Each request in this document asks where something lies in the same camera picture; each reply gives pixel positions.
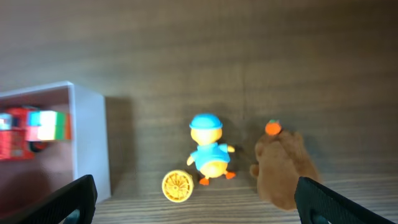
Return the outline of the colourful puzzle cube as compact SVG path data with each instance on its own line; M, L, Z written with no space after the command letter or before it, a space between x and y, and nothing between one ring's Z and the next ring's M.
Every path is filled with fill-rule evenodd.
M28 112L25 134L27 141L62 141L71 140L71 138L71 117L69 113L52 110Z

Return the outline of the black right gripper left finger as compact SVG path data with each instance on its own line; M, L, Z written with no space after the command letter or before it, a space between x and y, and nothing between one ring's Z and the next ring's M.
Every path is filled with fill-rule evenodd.
M20 212L1 219L1 224L91 224L98 193L91 174L56 190Z

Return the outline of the orange blue duck toy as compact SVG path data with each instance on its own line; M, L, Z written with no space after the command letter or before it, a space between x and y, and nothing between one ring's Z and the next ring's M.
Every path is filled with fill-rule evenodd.
M223 123L219 117L210 113L197 114L189 127L191 138L197 143L197 149L189 155L187 165L195 164L197 171L203 175L199 183L208 185L210 179L222 175L227 179L235 178L236 173L228 170L231 161L229 155L235 148L218 142L223 135Z

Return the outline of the white cardboard box pink inside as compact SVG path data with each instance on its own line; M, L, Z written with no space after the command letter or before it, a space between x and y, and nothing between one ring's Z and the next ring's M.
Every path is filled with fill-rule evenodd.
M2 91L1 107L36 106L69 112L72 140L57 141L32 160L1 162L1 216L42 200L91 174L98 202L111 196L106 108L103 95L68 81Z

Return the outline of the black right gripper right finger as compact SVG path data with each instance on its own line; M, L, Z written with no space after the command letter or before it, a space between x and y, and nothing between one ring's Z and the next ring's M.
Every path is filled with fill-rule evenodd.
M302 224L394 224L309 177L300 177L295 202Z

